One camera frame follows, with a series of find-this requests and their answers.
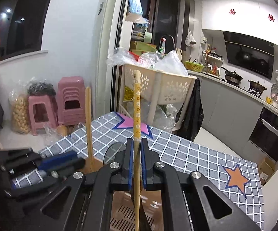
yellow bowl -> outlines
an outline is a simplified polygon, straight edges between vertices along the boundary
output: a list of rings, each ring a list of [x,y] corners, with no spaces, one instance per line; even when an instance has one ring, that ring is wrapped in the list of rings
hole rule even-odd
[[[185,61],[184,62],[185,68],[191,71],[195,71],[195,72],[201,72],[204,68],[203,65],[198,64],[198,63],[194,63],[194,62],[189,62],[189,61]]]
[[[272,103],[272,101],[273,101],[270,97],[266,97],[266,99],[265,99],[265,100],[266,100],[266,102],[267,102],[268,104],[271,104],[271,103]]]

black range hood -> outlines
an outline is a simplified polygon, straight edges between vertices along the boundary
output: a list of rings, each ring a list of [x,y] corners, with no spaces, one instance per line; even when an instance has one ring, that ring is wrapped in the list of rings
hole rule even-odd
[[[274,44],[248,35],[223,32],[228,63],[272,79]]]

stacked pink stools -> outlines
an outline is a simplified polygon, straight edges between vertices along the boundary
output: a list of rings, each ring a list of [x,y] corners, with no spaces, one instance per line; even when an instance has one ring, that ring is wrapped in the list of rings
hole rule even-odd
[[[85,86],[81,76],[63,77],[57,93],[59,125],[85,122]]]
[[[51,128],[57,128],[57,106],[54,97],[48,95],[29,96],[29,115],[32,134],[37,135],[36,130],[48,124]]]

star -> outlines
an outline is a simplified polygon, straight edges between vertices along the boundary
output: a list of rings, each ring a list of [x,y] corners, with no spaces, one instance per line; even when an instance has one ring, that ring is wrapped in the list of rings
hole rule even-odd
[[[123,128],[129,129],[129,128],[134,127],[134,120],[132,118],[127,117],[127,116],[117,113],[117,112],[116,112],[116,114],[119,117],[121,117],[122,120],[117,125],[115,125],[112,129],[123,129]],[[149,125],[141,122],[140,130],[141,130],[141,133],[149,136],[153,140],[152,132],[151,132]]]
[[[224,167],[224,170],[228,173],[229,175],[229,180],[226,185],[226,188],[230,187],[237,187],[240,192],[246,197],[245,195],[245,185],[250,182],[249,179],[247,179],[241,172],[241,169],[239,165],[237,164],[234,169],[229,168],[229,167]]]

orange star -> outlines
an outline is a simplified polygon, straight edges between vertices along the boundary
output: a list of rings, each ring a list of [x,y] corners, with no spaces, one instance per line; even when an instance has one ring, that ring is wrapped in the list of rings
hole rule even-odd
[[[224,167],[224,170],[228,173],[229,175],[229,180],[226,185],[226,188],[230,187],[237,187],[241,193],[245,195],[245,185],[250,182],[249,179],[247,179],[243,174],[242,171],[240,170],[239,165],[237,164],[234,169],[229,168],[229,167]]]

